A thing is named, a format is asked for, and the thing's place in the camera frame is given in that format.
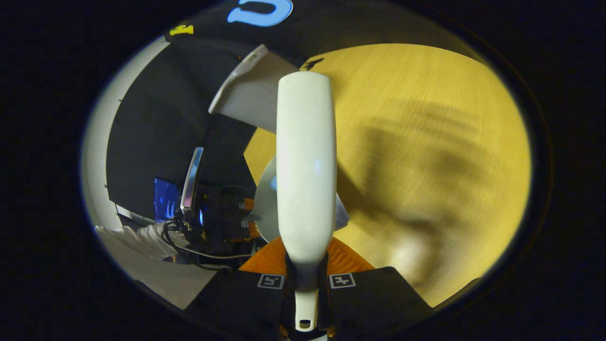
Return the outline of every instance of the yellow wooden surface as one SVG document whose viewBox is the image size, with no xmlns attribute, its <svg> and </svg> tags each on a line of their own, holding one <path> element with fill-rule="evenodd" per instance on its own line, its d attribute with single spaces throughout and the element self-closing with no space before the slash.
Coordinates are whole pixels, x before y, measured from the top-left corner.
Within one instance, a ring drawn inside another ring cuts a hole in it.
<svg viewBox="0 0 606 341">
<path fill-rule="evenodd" d="M 511 95 L 486 66 L 411 44 L 337 50 L 330 77 L 337 192 L 351 216 L 335 236 L 394 266 L 436 306 L 484 275 L 524 213 L 530 148 Z M 245 157 L 258 181 L 275 155 L 258 129 Z"/>
</svg>

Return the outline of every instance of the black fabric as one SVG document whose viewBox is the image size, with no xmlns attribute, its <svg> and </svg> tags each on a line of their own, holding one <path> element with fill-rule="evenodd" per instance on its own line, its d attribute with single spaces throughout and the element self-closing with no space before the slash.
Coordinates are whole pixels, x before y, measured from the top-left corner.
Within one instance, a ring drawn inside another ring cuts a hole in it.
<svg viewBox="0 0 606 341">
<path fill-rule="evenodd" d="M 183 23 L 193 26 L 193 34 L 171 36 L 167 41 L 196 36 L 248 44 L 265 44 L 268 49 L 300 67 L 307 58 L 364 44 L 404 43 L 439 47 L 484 62 L 471 47 L 433 21 L 397 4 L 385 1 L 310 0 L 293 1 L 290 15 L 278 25 L 258 27 L 243 22 L 227 22 L 237 7 L 245 11 L 270 13 L 273 6 L 260 2 L 239 4 L 223 1 L 205 8 Z"/>
<path fill-rule="evenodd" d="M 242 153 L 255 127 L 207 113 L 238 56 L 253 48 L 191 37 L 175 41 L 148 64 L 122 100 L 110 132 L 110 200 L 153 218 L 154 177 L 178 183 L 197 146 L 205 147 L 201 181 L 254 188 Z"/>
</svg>

